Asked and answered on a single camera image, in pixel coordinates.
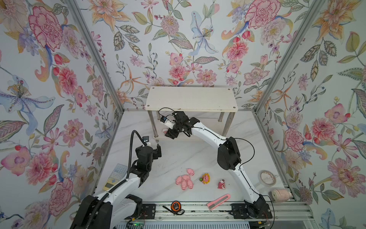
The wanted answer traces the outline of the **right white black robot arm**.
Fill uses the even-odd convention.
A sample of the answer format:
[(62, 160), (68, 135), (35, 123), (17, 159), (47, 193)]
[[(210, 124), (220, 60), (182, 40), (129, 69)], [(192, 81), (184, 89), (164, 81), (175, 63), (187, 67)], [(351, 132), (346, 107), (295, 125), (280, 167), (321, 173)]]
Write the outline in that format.
[(260, 194), (248, 175), (241, 160), (237, 138), (222, 136), (195, 117), (189, 118), (184, 112), (173, 112), (173, 121), (161, 116), (160, 122), (168, 127), (165, 136), (170, 139), (178, 138), (180, 133), (187, 137), (196, 136), (217, 150), (217, 164), (228, 171), (240, 188), (244, 203), (232, 208), (232, 215), (236, 219), (260, 219), (271, 216), (271, 210), (264, 195)]

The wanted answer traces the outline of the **white two-tier shelf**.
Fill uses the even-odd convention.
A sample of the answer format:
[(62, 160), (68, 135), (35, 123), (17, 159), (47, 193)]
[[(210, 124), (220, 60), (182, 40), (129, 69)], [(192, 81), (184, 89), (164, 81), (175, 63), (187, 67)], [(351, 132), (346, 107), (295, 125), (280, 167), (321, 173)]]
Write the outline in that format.
[(189, 117), (211, 113), (211, 117), (198, 119), (207, 128), (225, 136), (238, 111), (238, 105), (230, 88), (152, 86), (147, 97), (146, 110), (153, 137), (159, 141), (169, 139), (164, 135), (167, 127), (160, 123), (160, 118), (173, 111), (183, 111)]

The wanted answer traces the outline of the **yellow-haired princess toy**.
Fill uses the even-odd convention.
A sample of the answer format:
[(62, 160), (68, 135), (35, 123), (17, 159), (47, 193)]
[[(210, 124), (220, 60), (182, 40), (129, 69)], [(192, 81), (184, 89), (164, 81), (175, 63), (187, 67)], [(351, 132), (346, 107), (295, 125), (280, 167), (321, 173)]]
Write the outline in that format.
[(208, 173), (205, 173), (203, 174), (201, 177), (200, 177), (200, 181), (203, 183), (203, 184), (208, 184), (210, 182), (210, 175)]

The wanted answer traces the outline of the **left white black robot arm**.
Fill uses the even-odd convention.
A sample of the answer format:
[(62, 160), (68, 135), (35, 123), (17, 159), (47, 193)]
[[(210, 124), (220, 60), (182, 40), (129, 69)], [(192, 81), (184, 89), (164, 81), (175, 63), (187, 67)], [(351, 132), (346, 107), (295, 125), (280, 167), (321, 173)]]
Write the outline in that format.
[(81, 203), (71, 229), (112, 229), (124, 219), (134, 219), (142, 213), (142, 199), (132, 193), (149, 177), (152, 163), (162, 156), (161, 146), (140, 146), (137, 162), (130, 172), (107, 191), (87, 196)]

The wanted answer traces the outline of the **small red pink figurine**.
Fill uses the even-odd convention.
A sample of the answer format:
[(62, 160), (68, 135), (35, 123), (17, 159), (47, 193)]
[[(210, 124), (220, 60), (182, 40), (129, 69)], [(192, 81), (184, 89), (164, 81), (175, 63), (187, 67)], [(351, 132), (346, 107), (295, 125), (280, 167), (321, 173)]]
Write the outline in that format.
[(224, 179), (222, 179), (218, 182), (218, 189), (222, 189), (222, 190), (226, 189), (226, 182)]

